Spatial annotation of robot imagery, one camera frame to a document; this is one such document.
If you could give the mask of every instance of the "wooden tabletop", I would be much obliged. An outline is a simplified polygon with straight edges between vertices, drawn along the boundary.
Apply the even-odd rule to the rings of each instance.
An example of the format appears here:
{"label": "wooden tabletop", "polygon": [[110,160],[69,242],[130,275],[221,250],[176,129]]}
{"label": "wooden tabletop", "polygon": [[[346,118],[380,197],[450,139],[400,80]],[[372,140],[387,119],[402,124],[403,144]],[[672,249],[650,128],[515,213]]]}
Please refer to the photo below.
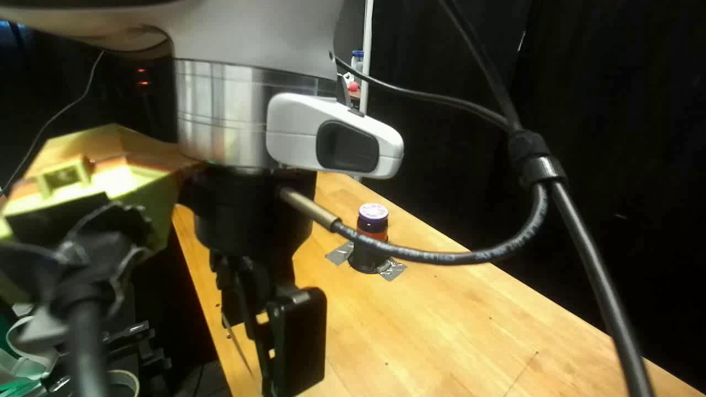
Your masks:
{"label": "wooden tabletop", "polygon": [[[343,175],[320,173],[316,201],[348,225],[361,204],[381,203],[391,242],[465,250]],[[242,324],[233,327],[252,377],[221,327],[220,293],[192,212],[177,206],[173,223],[232,394],[258,396],[254,344]],[[344,242],[314,225],[294,255],[297,285],[318,286],[328,298],[325,379],[304,396],[626,396],[610,337],[494,265],[406,263],[388,282],[324,257]],[[651,362],[647,368],[658,396],[703,396]]]}

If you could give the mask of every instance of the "black clamp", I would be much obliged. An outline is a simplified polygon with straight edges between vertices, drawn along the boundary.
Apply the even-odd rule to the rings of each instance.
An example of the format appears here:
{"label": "black clamp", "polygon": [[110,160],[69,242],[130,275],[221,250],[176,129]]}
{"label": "black clamp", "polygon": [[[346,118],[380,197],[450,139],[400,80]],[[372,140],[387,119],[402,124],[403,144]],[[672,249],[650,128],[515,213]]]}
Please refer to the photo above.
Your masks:
{"label": "black clamp", "polygon": [[544,138],[536,132],[523,130],[513,134],[508,141],[510,163],[520,176],[520,186],[529,187],[537,182],[566,179],[561,164],[551,155]]}

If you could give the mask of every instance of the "wire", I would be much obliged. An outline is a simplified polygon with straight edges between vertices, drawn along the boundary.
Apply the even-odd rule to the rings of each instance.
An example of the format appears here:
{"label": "wire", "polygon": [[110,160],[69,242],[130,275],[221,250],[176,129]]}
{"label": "wire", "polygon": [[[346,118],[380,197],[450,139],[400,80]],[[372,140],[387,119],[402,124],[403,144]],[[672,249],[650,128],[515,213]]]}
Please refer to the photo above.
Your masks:
{"label": "wire", "polygon": [[340,220],[332,224],[331,231],[352,240],[355,244],[362,244],[376,253],[394,256],[407,261],[447,266],[469,265],[506,258],[525,246],[536,235],[537,230],[542,225],[548,206],[549,199],[546,188],[542,184],[535,184],[532,187],[532,210],[520,231],[500,244],[479,251],[432,252],[400,247],[360,234],[344,225]]}
{"label": "wire", "polygon": [[198,378],[196,378],[196,386],[193,388],[193,393],[191,394],[191,397],[196,397],[196,394],[198,393],[198,388],[201,387],[201,378],[203,378],[203,369],[206,367],[206,364],[201,365],[201,371],[198,372]]}
{"label": "wire", "polygon": [[608,332],[613,336],[630,395],[651,397],[654,395],[654,391],[645,371],[645,363],[642,361],[638,344],[632,337],[632,327],[601,254],[564,185],[560,182],[552,182],[550,187],[559,213],[561,213],[571,239],[581,256]]}
{"label": "wire", "polygon": [[3,194],[5,192],[5,190],[7,190],[10,187],[12,180],[15,178],[15,176],[20,171],[20,169],[25,164],[25,162],[27,162],[27,159],[30,157],[30,154],[32,154],[32,151],[34,150],[35,146],[37,145],[37,142],[39,141],[40,136],[42,136],[42,133],[47,128],[47,126],[49,126],[49,124],[51,124],[51,122],[54,121],[57,117],[61,116],[66,110],[69,110],[72,106],[79,103],[88,94],[91,83],[93,82],[93,75],[95,73],[95,67],[98,66],[98,61],[100,61],[100,59],[103,57],[104,53],[105,53],[105,51],[101,51],[100,54],[98,54],[98,57],[93,62],[93,66],[91,67],[90,75],[88,76],[88,82],[86,83],[86,88],[83,91],[83,94],[81,94],[81,96],[78,97],[77,100],[74,100],[73,102],[71,102],[67,106],[65,106],[63,109],[59,110],[57,113],[54,114],[54,116],[51,116],[47,120],[47,122],[44,123],[42,128],[40,128],[39,132],[37,132],[37,135],[35,136],[34,141],[32,141],[30,148],[27,149],[27,153],[25,153],[25,157],[22,159],[22,161],[20,161],[20,164],[17,165],[17,168],[15,168],[15,170],[12,172],[12,175],[10,175],[10,177],[7,179],[7,183],[5,183],[5,186],[4,187],[0,186],[1,187],[0,194]]}
{"label": "wire", "polygon": [[471,50],[471,53],[473,53],[478,66],[483,71],[495,99],[498,101],[500,108],[503,110],[508,120],[508,126],[510,127],[509,132],[513,133],[522,130],[520,116],[517,115],[517,110],[515,110],[515,105],[513,105],[513,101],[510,99],[510,94],[508,94],[508,91],[505,89],[500,73],[495,69],[495,65],[491,62],[490,57],[488,57],[473,25],[471,25],[467,19],[463,18],[455,0],[439,0],[439,3],[449,15],[454,25],[456,25],[466,45]]}
{"label": "wire", "polygon": [[378,80],[377,78],[368,76],[357,71],[356,69],[353,69],[352,66],[347,64],[344,60],[339,57],[335,57],[335,59],[336,64],[338,66],[342,67],[343,69],[351,73],[353,76],[356,76],[361,80],[367,81],[368,84],[374,85],[378,88],[382,88],[393,93],[404,95],[405,97],[411,97],[418,100],[440,103],[442,105],[448,105],[459,109],[464,109],[468,112],[471,112],[472,114],[480,116],[482,119],[488,122],[491,122],[493,125],[500,127],[502,130],[508,130],[508,122],[505,117],[503,117],[501,114],[493,112],[492,110],[486,107],[482,107],[477,103],[468,102],[459,98],[447,97],[446,95],[424,93],[422,91],[410,90],[409,88],[397,87],[396,85],[386,83],[385,81]]}

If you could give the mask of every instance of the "black curtain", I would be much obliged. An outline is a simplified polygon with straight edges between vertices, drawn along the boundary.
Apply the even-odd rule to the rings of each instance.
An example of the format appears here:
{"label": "black curtain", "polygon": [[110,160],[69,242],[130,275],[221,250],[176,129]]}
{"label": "black curtain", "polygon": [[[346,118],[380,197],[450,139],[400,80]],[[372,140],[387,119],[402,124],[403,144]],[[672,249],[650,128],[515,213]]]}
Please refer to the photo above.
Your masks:
{"label": "black curtain", "polygon": [[[371,74],[496,107],[436,2],[420,3],[376,3]],[[644,354],[705,390],[706,4],[475,0],[465,7],[524,125],[544,135],[565,167]],[[397,128],[406,147],[398,176],[366,184],[470,248],[516,231],[527,194],[497,130],[374,89],[369,111]],[[604,329],[553,208],[538,238],[498,265]]]}

